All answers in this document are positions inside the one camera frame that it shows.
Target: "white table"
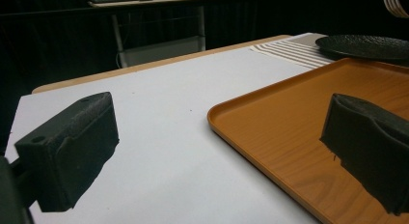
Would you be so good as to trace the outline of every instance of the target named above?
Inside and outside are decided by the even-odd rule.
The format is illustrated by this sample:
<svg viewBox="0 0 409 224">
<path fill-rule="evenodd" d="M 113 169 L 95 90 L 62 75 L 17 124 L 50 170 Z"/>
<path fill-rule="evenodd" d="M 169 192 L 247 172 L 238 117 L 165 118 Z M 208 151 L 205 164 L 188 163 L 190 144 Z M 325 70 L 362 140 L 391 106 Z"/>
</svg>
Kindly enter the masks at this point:
<svg viewBox="0 0 409 224">
<path fill-rule="evenodd" d="M 76 100 L 112 93 L 120 144 L 73 210 L 36 223 L 316 223 L 209 127 L 214 105 L 307 71 L 248 47 L 21 98 L 14 143 Z"/>
</svg>

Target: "black plate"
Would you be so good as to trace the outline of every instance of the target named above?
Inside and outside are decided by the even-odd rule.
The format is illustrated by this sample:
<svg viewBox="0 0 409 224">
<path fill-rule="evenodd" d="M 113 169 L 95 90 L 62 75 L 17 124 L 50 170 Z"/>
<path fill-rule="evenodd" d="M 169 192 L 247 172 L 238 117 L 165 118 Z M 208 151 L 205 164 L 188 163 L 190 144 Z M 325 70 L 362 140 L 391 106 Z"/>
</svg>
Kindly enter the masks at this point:
<svg viewBox="0 0 409 224">
<path fill-rule="evenodd" d="M 380 61 L 409 60 L 409 42 L 363 35 L 337 35 L 315 41 L 321 50 Z"/>
</svg>

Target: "plastic tray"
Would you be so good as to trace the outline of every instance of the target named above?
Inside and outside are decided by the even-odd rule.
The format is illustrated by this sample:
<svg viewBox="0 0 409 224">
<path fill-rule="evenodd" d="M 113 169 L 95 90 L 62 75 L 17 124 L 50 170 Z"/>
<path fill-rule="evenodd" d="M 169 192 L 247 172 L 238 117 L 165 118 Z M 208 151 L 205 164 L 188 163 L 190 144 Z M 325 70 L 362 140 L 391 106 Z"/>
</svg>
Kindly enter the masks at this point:
<svg viewBox="0 0 409 224">
<path fill-rule="evenodd" d="M 218 104 L 207 118 L 217 134 L 322 222 L 409 223 L 408 213 L 386 213 L 319 141 L 333 93 L 369 100 L 409 120 L 409 69 L 353 59 Z"/>
</svg>

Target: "desk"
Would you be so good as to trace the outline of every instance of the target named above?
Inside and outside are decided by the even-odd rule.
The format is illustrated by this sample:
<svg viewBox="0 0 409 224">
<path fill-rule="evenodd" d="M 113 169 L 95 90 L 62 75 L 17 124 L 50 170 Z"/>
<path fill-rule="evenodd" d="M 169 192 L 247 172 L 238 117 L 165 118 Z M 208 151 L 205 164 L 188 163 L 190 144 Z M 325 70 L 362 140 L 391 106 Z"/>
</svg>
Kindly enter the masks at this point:
<svg viewBox="0 0 409 224">
<path fill-rule="evenodd" d="M 115 6 L 129 6 L 129 5 L 145 5 L 145 4 L 160 4 L 170 2 L 182 2 L 186 0 L 150 0 L 150 1 L 132 1 L 132 2 L 118 2 L 118 3 L 104 3 L 90 5 L 96 8 L 107 8 Z M 184 55 L 191 52 L 199 52 L 205 50 L 205 10 L 204 6 L 197 8 L 198 18 L 198 34 L 195 37 L 189 37 L 183 40 L 176 40 L 172 42 L 164 42 L 161 44 L 154 44 L 135 49 L 123 49 L 123 41 L 120 32 L 120 25 L 116 14 L 112 14 L 112 22 L 114 33 L 116 37 L 118 55 L 122 68 L 127 68 L 141 63 L 151 62 L 151 59 L 166 59 L 178 55 Z"/>
<path fill-rule="evenodd" d="M 48 85 L 23 97 L 9 161 L 17 158 L 16 140 L 103 91 L 113 96 L 121 139 L 73 210 L 41 213 L 34 204 L 36 222 L 317 223 L 207 123 L 215 104 L 309 70 L 245 45 Z"/>
</svg>

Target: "wooden table edge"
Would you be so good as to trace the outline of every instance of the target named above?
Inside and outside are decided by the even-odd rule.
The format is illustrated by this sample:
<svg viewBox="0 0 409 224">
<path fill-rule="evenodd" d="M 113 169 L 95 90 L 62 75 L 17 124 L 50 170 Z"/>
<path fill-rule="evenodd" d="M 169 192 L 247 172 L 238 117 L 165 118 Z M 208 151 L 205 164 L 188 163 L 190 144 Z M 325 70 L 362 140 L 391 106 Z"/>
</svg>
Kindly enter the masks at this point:
<svg viewBox="0 0 409 224">
<path fill-rule="evenodd" d="M 189 60 L 189 59 L 193 59 L 193 58 L 198 58 L 198 57 L 202 57 L 202 56 L 206 56 L 206 55 L 210 55 L 210 54 L 229 51 L 229 50 L 233 50 L 233 49 L 237 49 L 237 48 L 241 48 L 241 47 L 251 46 L 251 45 L 254 45 L 254 44 L 259 44 L 259 43 L 264 43 L 264 42 L 273 42 L 273 41 L 288 38 L 288 37 L 291 37 L 291 36 L 290 35 L 280 35 L 280 36 L 275 36 L 275 37 L 266 38 L 266 39 L 260 39 L 260 40 L 251 41 L 251 42 L 238 43 L 238 44 L 229 45 L 229 46 L 225 46 L 225 47 L 210 49 L 210 50 L 203 51 L 203 52 L 197 52 L 197 53 L 187 54 L 187 55 L 183 55 L 183 56 L 178 56 L 178 57 L 175 57 L 175 58 L 169 58 L 169 59 L 160 60 L 160 61 L 156 61 L 156 62 L 137 65 L 137 66 L 133 66 L 133 67 L 123 68 L 123 69 L 118 69 L 118 70 L 110 70 L 110 71 L 101 72 L 101 73 L 92 74 L 92 75 L 87 75 L 87 76 L 83 76 L 83 77 L 77 77 L 77 78 L 73 78 L 73 79 L 69 79 L 69 80 L 65 80 L 65 81 L 50 83 L 50 84 L 46 84 L 46 85 L 43 85 L 43 86 L 39 86 L 38 88 L 34 89 L 32 94 L 51 91 L 51 90 L 56 90 L 56 89 L 60 89 L 60 88 L 64 88 L 64 87 L 69 87 L 69 86 L 74 86 L 74 85 L 78 85 L 78 84 L 82 84 L 82 83 L 87 83 L 87 82 L 97 81 L 97 80 L 100 80 L 100 79 L 119 76 L 119 75 L 123 75 L 123 74 L 126 74 L 126 73 L 131 73 L 131 72 L 135 72 L 135 71 L 148 70 L 148 69 L 155 68 L 155 67 L 161 67 L 161 66 L 165 66 L 165 65 L 168 65 L 168 64 L 176 63 L 176 62 L 181 62 L 181 61 L 185 61 L 185 60 Z"/>
</svg>

